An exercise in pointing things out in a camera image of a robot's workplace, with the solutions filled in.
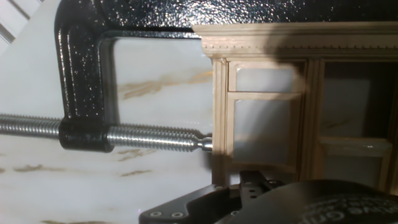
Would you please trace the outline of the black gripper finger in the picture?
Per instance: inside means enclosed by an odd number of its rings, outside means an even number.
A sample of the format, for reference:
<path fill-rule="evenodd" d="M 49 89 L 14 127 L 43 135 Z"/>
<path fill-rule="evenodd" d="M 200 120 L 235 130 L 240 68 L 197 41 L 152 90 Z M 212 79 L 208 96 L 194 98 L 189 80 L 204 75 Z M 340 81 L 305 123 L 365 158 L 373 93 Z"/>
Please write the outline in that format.
<path fill-rule="evenodd" d="M 228 223 L 262 194 L 284 185 L 259 171 L 244 170 L 239 177 L 239 184 L 211 184 L 144 211 L 139 215 L 139 224 Z"/>

